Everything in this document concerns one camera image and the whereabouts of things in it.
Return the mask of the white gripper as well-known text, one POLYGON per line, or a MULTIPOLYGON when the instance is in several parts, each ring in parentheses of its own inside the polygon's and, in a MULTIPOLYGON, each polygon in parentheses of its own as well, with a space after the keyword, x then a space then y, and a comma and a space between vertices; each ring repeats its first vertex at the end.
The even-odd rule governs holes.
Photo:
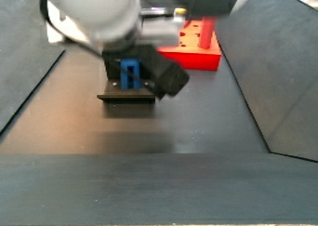
POLYGON ((147 44, 155 47, 179 46, 180 30, 185 25, 185 14, 173 15, 173 9, 167 7, 141 9, 139 44, 147 44))

